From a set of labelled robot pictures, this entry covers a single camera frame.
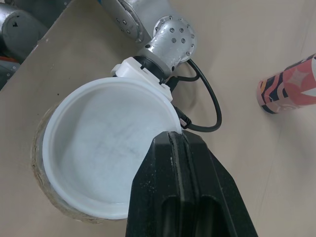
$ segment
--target red patterned can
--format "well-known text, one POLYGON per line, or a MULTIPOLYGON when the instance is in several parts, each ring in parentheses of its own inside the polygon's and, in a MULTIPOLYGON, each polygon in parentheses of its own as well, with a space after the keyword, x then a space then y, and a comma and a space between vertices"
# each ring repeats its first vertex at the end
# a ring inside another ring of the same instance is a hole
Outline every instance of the red patterned can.
POLYGON ((316 104, 316 54, 260 81, 257 100, 270 114, 316 104))

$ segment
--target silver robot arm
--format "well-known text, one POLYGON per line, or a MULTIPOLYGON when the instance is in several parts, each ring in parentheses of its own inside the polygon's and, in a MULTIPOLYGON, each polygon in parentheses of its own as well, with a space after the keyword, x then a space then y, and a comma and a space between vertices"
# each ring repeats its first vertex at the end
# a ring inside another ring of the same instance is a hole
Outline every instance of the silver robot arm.
POLYGON ((156 65, 168 78, 179 63, 193 55, 197 39, 193 27, 169 0, 99 0, 122 32, 141 46, 137 58, 156 65))

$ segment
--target white clamp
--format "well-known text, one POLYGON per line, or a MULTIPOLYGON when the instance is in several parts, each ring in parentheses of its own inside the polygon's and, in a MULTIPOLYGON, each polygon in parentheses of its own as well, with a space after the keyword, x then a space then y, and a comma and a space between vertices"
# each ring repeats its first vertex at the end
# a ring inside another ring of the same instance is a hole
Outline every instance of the white clamp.
POLYGON ((158 89, 169 101, 172 101, 172 95, 169 86, 165 84, 159 84, 159 79, 154 76, 146 68, 141 69, 141 64, 134 58, 129 57, 125 59, 121 64, 117 64, 112 70, 111 75, 116 75, 120 78, 133 78, 137 80, 145 81, 154 88, 158 89))

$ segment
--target wooden tabletop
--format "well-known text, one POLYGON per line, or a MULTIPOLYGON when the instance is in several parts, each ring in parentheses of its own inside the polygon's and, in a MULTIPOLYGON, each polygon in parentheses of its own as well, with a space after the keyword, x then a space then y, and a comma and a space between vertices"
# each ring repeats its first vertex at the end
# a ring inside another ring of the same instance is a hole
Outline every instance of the wooden tabletop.
MULTIPOLYGON (((222 108, 222 127, 200 135, 234 177, 258 235, 316 236, 316 106, 269 115, 255 96, 260 79, 316 53, 316 1, 171 2, 197 32, 193 59, 222 108)), ((73 0, 1 90, 0 236, 124 236, 126 221, 84 224, 55 209, 33 177, 30 152, 52 105, 109 77, 136 50, 96 0, 73 0)), ((180 83, 173 97, 195 124, 215 122, 202 82, 180 83)))

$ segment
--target white bowl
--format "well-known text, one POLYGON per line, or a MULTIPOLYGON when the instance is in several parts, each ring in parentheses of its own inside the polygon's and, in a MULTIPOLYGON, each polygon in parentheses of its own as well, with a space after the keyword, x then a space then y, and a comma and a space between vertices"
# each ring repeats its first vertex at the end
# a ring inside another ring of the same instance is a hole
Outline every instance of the white bowl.
POLYGON ((129 78, 92 81, 55 110, 43 139, 43 163, 55 191, 91 216, 127 218, 132 180, 152 139, 181 133, 157 89, 129 78))

